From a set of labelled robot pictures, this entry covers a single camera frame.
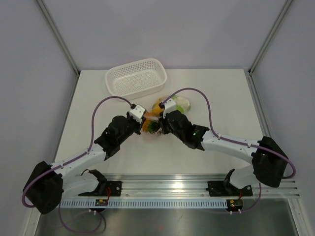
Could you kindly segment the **clear zip top bag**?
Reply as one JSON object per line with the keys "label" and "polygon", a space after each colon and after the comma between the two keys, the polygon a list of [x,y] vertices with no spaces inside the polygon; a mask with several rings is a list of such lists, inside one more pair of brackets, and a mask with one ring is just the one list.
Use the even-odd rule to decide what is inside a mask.
{"label": "clear zip top bag", "polygon": [[[161,108],[159,104],[164,101],[167,96],[160,97],[152,106],[152,109],[145,114],[145,122],[142,125],[141,132],[151,137],[158,137],[163,134],[160,119],[163,118],[164,108]],[[174,95],[172,97],[176,103],[176,109],[182,114],[186,114],[191,109],[190,101],[182,96]]]}

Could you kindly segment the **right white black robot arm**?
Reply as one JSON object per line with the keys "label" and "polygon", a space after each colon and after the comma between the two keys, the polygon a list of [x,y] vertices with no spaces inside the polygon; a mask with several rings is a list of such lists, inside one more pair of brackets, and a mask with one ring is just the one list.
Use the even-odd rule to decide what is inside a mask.
{"label": "right white black robot arm", "polygon": [[256,183],[278,188],[288,157],[276,142],[264,136],[261,140],[247,143],[214,135],[205,126],[192,124],[179,111],[172,111],[158,119],[163,134],[173,134],[184,145],[201,151],[217,151],[239,158],[249,165],[230,170],[223,181],[208,186],[211,196],[246,195],[246,188]]}

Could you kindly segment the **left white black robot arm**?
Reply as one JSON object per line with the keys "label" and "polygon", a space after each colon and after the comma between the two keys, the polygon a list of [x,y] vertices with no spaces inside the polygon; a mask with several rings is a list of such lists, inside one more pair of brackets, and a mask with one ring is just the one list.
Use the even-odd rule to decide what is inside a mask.
{"label": "left white black robot arm", "polygon": [[132,134],[140,134],[144,114],[134,110],[126,116],[115,116],[101,136],[76,157],[51,164],[38,163],[23,189],[23,205],[47,214],[61,201],[82,193],[102,195],[106,191],[106,177],[97,170],[88,173],[85,170],[115,155]]}

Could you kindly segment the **fake orange pineapple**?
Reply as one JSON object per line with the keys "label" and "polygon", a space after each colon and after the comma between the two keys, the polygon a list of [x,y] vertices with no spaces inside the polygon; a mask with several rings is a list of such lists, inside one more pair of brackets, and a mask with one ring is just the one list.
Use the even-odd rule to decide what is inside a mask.
{"label": "fake orange pineapple", "polygon": [[147,112],[145,118],[142,131],[146,133],[156,133],[160,129],[159,116],[152,112]]}

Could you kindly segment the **white perforated plastic basket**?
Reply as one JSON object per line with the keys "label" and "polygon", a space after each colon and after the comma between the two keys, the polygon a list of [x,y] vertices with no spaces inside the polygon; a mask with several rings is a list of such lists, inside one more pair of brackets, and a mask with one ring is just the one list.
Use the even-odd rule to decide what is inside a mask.
{"label": "white perforated plastic basket", "polygon": [[157,59],[149,58],[109,69],[105,83],[112,96],[136,99],[163,89],[167,73]]}

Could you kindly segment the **aluminium mounting rail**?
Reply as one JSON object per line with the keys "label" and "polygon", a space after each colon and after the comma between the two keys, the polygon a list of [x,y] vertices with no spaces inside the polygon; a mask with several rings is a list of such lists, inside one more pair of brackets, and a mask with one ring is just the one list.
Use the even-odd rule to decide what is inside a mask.
{"label": "aluminium mounting rail", "polygon": [[[210,197],[208,182],[224,180],[223,174],[104,174],[108,180],[122,182],[121,198],[130,199],[214,199]],[[293,179],[282,180],[278,188],[262,186],[263,199],[300,199],[300,190]]]}

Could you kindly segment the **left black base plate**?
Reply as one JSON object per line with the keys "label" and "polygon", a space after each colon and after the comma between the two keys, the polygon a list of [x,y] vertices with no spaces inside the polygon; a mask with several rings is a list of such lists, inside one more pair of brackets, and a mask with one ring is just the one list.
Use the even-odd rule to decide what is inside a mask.
{"label": "left black base plate", "polygon": [[122,192],[122,181],[108,180],[106,183],[100,183],[92,192],[79,194],[80,197],[120,197]]}

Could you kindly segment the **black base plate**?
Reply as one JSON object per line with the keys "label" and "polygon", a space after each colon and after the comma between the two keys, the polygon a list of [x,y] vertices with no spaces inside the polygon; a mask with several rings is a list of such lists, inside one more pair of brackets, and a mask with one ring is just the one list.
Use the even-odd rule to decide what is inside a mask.
{"label": "black base plate", "polygon": [[224,186],[223,180],[208,181],[207,191],[210,197],[251,197],[253,196],[252,186],[248,185],[242,189],[229,185]]}
{"label": "black base plate", "polygon": [[120,197],[122,192],[122,181],[108,180],[106,183],[100,183],[92,192],[79,194],[80,197]]}

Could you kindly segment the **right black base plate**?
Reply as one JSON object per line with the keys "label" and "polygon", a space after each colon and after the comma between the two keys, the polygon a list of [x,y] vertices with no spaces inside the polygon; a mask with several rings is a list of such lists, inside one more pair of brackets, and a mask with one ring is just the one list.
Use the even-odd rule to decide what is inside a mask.
{"label": "right black base plate", "polygon": [[224,186],[223,180],[208,181],[207,191],[210,197],[251,197],[253,196],[252,186],[248,185],[242,189],[229,185]]}

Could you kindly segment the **left aluminium frame post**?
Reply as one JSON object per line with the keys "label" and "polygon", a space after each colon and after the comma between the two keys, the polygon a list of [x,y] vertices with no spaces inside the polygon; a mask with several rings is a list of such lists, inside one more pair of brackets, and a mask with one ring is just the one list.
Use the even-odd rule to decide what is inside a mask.
{"label": "left aluminium frame post", "polygon": [[48,28],[50,29],[52,35],[54,36],[57,44],[59,45],[59,48],[61,49],[61,51],[63,52],[63,55],[65,56],[67,62],[69,63],[72,71],[74,72],[74,74],[76,75],[76,77],[78,78],[80,76],[80,69],[77,65],[77,63],[75,62],[69,48],[67,47],[54,19],[52,14],[50,13],[46,3],[44,0],[35,0],[34,1],[36,6],[38,7],[40,13],[42,14],[45,22],[48,25]]}

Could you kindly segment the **aluminium frame post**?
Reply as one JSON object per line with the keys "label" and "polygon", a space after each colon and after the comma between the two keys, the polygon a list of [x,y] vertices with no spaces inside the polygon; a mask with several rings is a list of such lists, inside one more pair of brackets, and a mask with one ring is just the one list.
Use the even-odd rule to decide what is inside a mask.
{"label": "aluminium frame post", "polygon": [[57,44],[59,45],[59,48],[61,49],[61,51],[63,52],[63,55],[65,56],[67,62],[69,63],[72,71],[74,72],[74,74],[76,75],[76,77],[78,78],[80,76],[80,69],[77,65],[77,63],[75,62],[69,48],[67,47],[54,19],[52,14],[50,13],[46,3],[44,0],[35,0],[34,1],[36,6],[38,7],[40,13],[42,14],[45,22],[48,25],[48,28],[50,29],[52,35],[54,36]]}
{"label": "aluminium frame post", "polygon": [[257,55],[255,56],[250,68],[248,69],[249,75],[252,77],[255,70],[257,69],[260,61],[263,59],[264,55],[266,54],[269,46],[271,45],[276,33],[279,31],[286,15],[290,11],[292,5],[294,4],[294,0],[286,0],[281,7],[279,13],[277,14],[277,17],[275,21],[273,22],[270,30],[267,33],[267,36],[265,37]]}

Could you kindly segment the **right aluminium frame post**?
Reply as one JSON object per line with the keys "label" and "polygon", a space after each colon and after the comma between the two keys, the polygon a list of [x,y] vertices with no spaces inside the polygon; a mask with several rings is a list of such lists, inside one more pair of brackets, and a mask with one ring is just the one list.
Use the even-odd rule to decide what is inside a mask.
{"label": "right aluminium frame post", "polygon": [[257,55],[255,56],[250,68],[248,69],[249,75],[252,77],[255,70],[257,69],[260,61],[263,59],[264,55],[266,54],[269,46],[271,45],[276,33],[279,31],[286,15],[290,11],[292,5],[294,4],[294,0],[286,0],[281,7],[279,13],[277,14],[277,17],[275,21],[273,22],[270,30],[267,33],[267,36],[265,37]]}

